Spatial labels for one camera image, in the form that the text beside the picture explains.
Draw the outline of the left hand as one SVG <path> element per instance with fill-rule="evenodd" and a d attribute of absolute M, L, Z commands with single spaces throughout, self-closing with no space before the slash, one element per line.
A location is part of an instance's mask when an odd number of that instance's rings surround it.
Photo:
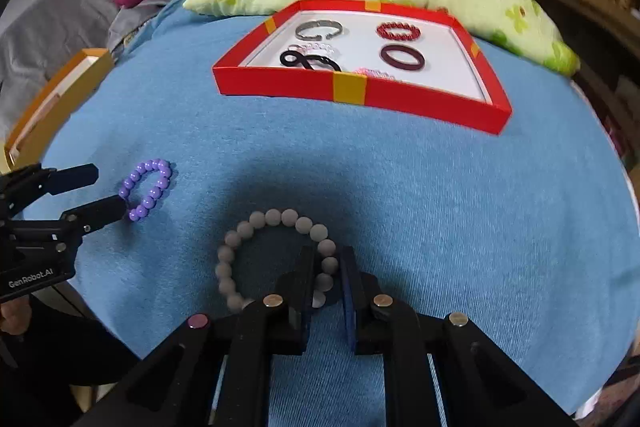
<path fill-rule="evenodd" d="M 29 296 L 22 296 L 1 305 L 0 329 L 13 336 L 23 335 L 32 319 Z"/>

